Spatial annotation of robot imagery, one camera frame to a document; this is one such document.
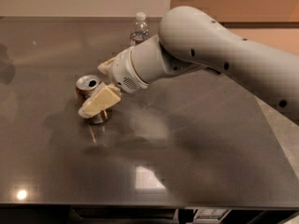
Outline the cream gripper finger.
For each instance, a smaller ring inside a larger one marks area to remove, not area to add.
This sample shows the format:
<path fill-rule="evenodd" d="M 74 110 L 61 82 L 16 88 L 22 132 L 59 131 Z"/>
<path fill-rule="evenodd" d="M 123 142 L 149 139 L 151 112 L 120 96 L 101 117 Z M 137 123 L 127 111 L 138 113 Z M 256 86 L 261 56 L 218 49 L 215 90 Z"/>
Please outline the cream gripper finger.
<path fill-rule="evenodd" d="M 85 118 L 92 118 L 101 111 L 111 108 L 121 100 L 121 90 L 114 84 L 100 85 L 93 91 L 92 95 L 82 104 L 78 114 Z"/>
<path fill-rule="evenodd" d="M 106 76 L 108 74 L 109 68 L 113 64 L 114 60 L 115 60 L 115 58 L 111 58 L 103 63 L 100 63 L 97 66 L 97 69 L 99 70 L 100 73 L 102 73 L 103 75 Z"/>

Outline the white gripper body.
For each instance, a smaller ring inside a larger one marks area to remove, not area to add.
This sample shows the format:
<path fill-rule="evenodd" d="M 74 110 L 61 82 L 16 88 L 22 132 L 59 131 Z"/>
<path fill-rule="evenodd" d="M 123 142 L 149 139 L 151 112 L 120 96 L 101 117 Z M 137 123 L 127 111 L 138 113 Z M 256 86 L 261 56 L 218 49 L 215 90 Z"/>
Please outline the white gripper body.
<path fill-rule="evenodd" d="M 139 77 L 134 68 L 132 51 L 133 47 L 130 47 L 119 53 L 110 67 L 112 80 L 127 93 L 145 90 L 149 86 Z"/>

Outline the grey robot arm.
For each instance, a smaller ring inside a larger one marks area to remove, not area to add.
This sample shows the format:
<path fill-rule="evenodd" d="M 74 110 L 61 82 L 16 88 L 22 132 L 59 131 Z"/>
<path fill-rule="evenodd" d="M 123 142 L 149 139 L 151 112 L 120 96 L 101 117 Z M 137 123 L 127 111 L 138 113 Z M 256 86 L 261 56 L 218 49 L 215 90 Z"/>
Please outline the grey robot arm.
<path fill-rule="evenodd" d="M 299 121 L 299 56 L 247 40 L 194 7 L 175 7 L 158 34 L 98 65 L 106 77 L 78 111 L 85 119 L 121 94 L 203 68 L 223 73 L 293 122 Z"/>

